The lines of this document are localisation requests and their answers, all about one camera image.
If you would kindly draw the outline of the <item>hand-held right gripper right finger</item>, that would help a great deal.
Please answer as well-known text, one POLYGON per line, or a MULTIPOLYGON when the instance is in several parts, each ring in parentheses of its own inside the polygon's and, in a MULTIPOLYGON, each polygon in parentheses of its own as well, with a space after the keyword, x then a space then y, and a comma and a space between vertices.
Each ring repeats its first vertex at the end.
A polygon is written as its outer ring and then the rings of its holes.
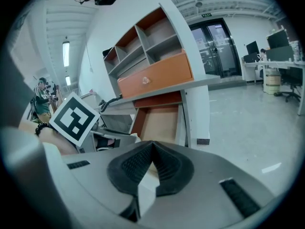
POLYGON ((250 228, 274 195, 218 155, 163 142, 152 144, 159 186, 139 224, 148 229, 250 228))

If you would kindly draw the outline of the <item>person's left forearm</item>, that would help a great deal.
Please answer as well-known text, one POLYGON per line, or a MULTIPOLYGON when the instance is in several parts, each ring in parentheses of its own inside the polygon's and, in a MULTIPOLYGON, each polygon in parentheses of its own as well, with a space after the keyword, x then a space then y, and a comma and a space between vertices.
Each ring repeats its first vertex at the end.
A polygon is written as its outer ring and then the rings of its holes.
POLYGON ((61 155, 77 154, 76 147, 47 123, 35 123, 28 120, 21 121, 19 129, 34 134, 41 142, 55 145, 61 155))

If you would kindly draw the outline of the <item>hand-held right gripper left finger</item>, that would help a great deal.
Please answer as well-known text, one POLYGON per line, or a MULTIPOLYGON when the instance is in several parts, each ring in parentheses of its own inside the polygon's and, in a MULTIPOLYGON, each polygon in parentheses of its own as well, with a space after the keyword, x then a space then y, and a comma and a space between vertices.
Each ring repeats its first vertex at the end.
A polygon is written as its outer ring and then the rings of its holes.
POLYGON ((63 156, 55 145, 44 143, 48 178, 57 206, 57 211, 48 215, 55 228, 150 229, 121 216, 132 210, 134 197, 120 192, 107 175, 107 167, 114 158, 139 145, 63 156))

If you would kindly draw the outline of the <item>black computer monitor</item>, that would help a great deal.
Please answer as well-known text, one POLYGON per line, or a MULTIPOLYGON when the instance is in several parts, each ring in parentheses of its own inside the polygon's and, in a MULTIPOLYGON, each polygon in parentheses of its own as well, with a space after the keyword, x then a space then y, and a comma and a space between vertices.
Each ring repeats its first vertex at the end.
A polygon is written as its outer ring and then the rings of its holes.
POLYGON ((247 52, 248 52, 249 55, 250 55, 250 54, 253 54, 253 53, 254 53, 254 54, 259 54, 259 53, 260 53, 256 41, 251 42, 251 43, 249 43, 248 45, 246 45, 246 49, 247 49, 247 52))
POLYGON ((289 46, 289 40, 285 30, 280 30, 266 37, 270 49, 289 46))

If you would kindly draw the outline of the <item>white office desk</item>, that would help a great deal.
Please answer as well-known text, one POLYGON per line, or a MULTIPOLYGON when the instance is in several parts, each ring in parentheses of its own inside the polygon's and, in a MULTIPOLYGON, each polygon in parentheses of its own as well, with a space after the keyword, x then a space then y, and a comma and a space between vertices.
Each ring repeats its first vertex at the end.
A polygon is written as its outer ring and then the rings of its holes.
POLYGON ((288 69, 290 67, 293 68, 299 68, 302 70, 302 77, 303 80, 305 80, 305 62, 291 62, 291 61, 259 61, 259 62, 250 62, 250 63, 243 63, 243 67, 247 67, 247 68, 253 68, 254 70, 254 80, 253 82, 256 83, 257 82, 257 78, 256 78, 256 68, 259 66, 270 66, 271 68, 281 68, 281 69, 288 69))

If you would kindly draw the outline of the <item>wooden desk drawer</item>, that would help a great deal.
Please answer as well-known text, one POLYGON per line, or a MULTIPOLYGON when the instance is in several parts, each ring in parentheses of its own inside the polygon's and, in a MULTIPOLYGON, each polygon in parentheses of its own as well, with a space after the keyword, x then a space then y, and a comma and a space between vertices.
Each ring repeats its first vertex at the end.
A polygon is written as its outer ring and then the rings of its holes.
POLYGON ((187 146, 187 128, 182 104, 168 104, 138 108, 131 134, 142 141, 160 141, 187 146))

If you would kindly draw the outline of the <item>grey wooden desk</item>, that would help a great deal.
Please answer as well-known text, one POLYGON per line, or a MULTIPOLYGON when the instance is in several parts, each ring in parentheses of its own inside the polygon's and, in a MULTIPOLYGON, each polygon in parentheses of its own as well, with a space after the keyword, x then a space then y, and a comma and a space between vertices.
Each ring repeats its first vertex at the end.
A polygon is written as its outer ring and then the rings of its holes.
POLYGON ((152 92, 144 93, 138 96, 122 98, 118 101, 115 101, 109 104, 104 112, 101 112, 101 108, 98 107, 95 110, 98 110, 100 115, 134 115, 135 107, 133 101, 148 98, 156 95, 167 94, 171 92, 177 92, 181 90, 201 87, 205 85, 216 84, 220 82, 220 76, 218 75, 205 75, 203 79, 181 83, 178 85, 169 86, 163 89, 158 89, 152 92))

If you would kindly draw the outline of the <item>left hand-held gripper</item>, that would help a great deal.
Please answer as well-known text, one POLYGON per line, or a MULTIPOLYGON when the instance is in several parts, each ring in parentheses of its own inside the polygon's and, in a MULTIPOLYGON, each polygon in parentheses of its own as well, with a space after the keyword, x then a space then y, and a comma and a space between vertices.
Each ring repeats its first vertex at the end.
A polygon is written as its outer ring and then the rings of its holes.
MULTIPOLYGON (((49 124, 75 146, 80 147, 100 115, 76 93, 71 93, 51 117, 49 124)), ((96 151, 114 149, 135 143, 135 137, 129 133, 108 128, 94 131, 96 151)))

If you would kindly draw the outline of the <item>grey and orange shelf unit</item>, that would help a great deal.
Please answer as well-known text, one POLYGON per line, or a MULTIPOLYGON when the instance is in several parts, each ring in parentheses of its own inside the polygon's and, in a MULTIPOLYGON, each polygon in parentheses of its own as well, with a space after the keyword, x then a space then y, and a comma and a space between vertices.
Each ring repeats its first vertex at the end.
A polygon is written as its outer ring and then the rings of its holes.
POLYGON ((155 62, 180 53, 181 37, 162 6, 141 18, 104 57, 111 81, 116 82, 155 62))

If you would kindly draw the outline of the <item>yellow and white bin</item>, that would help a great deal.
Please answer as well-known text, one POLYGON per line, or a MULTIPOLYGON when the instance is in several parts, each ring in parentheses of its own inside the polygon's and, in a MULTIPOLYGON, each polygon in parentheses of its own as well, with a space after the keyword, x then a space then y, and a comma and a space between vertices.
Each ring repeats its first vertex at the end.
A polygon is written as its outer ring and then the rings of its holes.
POLYGON ((280 91, 281 74, 276 68, 263 69, 263 92, 266 94, 275 94, 280 91))

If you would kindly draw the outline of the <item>black glass double door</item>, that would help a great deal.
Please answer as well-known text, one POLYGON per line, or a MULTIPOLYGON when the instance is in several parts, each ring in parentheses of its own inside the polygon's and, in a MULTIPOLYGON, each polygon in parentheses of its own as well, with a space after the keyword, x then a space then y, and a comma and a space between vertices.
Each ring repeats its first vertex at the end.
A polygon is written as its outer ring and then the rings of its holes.
POLYGON ((197 22, 189 27, 206 74, 221 78, 242 75, 237 49, 224 19, 197 22))

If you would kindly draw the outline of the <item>black office chair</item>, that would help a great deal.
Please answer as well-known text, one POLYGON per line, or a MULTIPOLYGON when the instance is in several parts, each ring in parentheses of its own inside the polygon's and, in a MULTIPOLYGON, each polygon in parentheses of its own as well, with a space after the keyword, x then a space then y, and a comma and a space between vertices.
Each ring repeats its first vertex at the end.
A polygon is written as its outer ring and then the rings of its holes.
POLYGON ((290 92, 276 92, 274 96, 279 97, 286 94, 285 102, 287 103, 289 99, 294 98, 298 102, 301 100, 300 92, 298 91, 298 87, 302 86, 303 82, 303 70, 301 68, 290 67, 289 69, 279 69, 281 75, 281 83, 288 84, 290 86, 290 92))

